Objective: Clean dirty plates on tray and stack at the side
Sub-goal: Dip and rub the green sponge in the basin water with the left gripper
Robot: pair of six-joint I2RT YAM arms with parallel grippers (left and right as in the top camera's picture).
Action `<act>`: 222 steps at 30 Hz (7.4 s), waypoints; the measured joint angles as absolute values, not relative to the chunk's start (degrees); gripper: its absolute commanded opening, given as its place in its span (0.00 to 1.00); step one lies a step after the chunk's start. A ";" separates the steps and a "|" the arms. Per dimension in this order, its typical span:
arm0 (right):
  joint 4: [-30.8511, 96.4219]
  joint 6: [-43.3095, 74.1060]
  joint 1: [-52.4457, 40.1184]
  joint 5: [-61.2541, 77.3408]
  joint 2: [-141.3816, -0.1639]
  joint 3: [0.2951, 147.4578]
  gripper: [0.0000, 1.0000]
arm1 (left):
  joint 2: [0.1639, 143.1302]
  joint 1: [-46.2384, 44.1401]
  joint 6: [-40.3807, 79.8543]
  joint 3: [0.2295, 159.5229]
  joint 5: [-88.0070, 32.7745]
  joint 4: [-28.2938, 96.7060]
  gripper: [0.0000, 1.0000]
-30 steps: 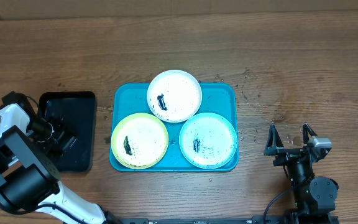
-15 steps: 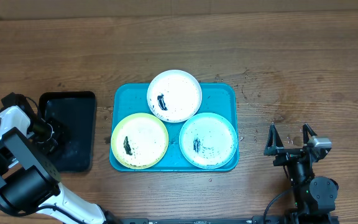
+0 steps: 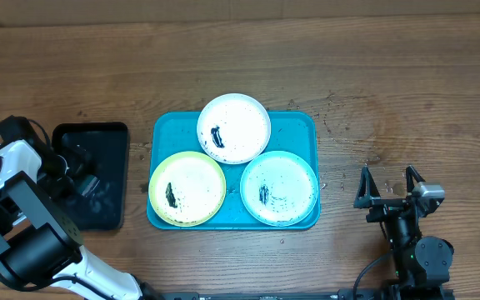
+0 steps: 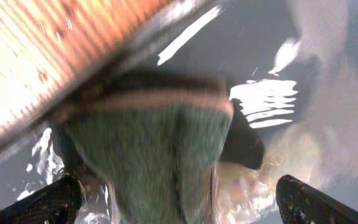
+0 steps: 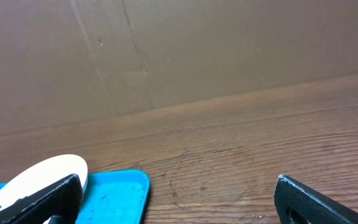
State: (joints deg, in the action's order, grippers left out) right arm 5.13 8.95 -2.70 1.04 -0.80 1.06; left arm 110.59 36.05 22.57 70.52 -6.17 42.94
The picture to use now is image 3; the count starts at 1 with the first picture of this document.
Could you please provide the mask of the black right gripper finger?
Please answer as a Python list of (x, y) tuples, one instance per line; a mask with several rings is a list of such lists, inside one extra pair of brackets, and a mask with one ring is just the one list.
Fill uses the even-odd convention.
[(415, 188), (416, 183), (424, 182), (423, 177), (418, 173), (413, 165), (409, 165), (405, 169), (406, 189), (408, 193), (411, 193)]
[(353, 202), (354, 208), (371, 208), (379, 204), (381, 200), (377, 185), (367, 166), (361, 171), (360, 182), (358, 185), (357, 196)]

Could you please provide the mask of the dark green sponge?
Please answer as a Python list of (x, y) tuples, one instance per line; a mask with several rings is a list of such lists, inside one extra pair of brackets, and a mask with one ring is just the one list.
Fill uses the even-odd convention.
[(86, 197), (98, 185), (99, 179), (93, 175), (85, 175), (77, 184), (78, 193)]

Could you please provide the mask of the yellow-green round plate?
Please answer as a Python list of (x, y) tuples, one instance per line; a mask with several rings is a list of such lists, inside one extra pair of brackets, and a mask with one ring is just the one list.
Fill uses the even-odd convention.
[(148, 198), (167, 224), (194, 227), (218, 212), (226, 190), (225, 175), (216, 161), (201, 152), (185, 151), (158, 164), (148, 184)]

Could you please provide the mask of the white round plate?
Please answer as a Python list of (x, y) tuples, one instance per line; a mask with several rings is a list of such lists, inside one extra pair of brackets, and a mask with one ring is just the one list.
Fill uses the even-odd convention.
[(226, 164), (252, 161), (267, 147), (271, 131), (265, 107), (241, 93), (215, 97), (201, 111), (196, 126), (203, 151)]

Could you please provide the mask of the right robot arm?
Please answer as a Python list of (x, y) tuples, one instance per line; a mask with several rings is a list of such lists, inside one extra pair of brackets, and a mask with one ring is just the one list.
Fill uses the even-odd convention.
[[(353, 299), (453, 299), (443, 288), (450, 280), (454, 247), (445, 239), (424, 236), (419, 220), (435, 213), (445, 199), (441, 185), (426, 182), (413, 166), (406, 167), (406, 195), (383, 199), (367, 167), (363, 167), (353, 206), (367, 209), (366, 221), (377, 223), (390, 250), (370, 262), (357, 276)], [(391, 258), (396, 277), (377, 290), (358, 288), (373, 267)]]

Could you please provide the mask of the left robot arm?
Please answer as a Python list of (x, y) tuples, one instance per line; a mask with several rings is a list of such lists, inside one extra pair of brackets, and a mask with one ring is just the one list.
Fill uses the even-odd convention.
[(93, 191), (97, 164), (85, 147), (54, 147), (38, 126), (17, 116), (0, 122), (0, 283), (23, 293), (61, 288), (85, 299), (162, 298), (85, 247), (61, 205)]

